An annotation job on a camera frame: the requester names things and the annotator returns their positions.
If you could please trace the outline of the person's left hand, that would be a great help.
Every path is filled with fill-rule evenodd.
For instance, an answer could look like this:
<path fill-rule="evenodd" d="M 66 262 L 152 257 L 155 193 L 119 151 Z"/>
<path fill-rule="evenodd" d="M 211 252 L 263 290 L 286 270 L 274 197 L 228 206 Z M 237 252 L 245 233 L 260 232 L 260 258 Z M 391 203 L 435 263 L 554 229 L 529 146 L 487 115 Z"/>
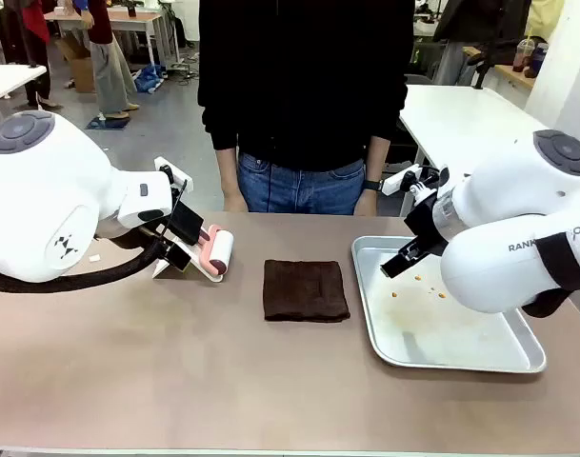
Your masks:
<path fill-rule="evenodd" d="M 354 207 L 354 216 L 374 217 L 377 214 L 377 192 L 364 189 Z"/>

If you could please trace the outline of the person's right hand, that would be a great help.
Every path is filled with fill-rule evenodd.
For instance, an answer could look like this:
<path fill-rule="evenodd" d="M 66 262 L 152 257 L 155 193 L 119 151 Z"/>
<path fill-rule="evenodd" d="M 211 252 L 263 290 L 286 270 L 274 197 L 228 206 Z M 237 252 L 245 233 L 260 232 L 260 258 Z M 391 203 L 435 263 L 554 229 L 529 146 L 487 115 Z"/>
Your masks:
<path fill-rule="evenodd" d="M 248 212 L 248 205 L 239 189 L 224 190 L 224 211 Z"/>

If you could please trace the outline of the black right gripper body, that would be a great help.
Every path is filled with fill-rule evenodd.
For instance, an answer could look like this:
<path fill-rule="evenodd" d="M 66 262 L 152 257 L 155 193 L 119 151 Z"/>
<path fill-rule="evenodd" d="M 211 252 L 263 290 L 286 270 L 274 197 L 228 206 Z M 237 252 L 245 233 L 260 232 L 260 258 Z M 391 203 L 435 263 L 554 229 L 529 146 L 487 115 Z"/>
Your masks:
<path fill-rule="evenodd" d="M 433 221 L 436 196 L 428 196 L 416 205 L 404 222 L 414 238 L 403 247 L 404 253 L 442 253 L 448 241 L 440 234 Z"/>

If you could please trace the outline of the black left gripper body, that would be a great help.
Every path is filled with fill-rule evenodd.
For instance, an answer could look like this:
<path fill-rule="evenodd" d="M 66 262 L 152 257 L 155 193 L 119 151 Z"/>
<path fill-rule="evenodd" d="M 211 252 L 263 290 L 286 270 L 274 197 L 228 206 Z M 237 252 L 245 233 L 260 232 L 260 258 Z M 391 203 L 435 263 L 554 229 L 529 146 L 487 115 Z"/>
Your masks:
<path fill-rule="evenodd" d="M 185 244 L 193 246 L 201 236 L 204 219 L 183 203 L 177 203 L 168 222 L 171 232 Z"/>

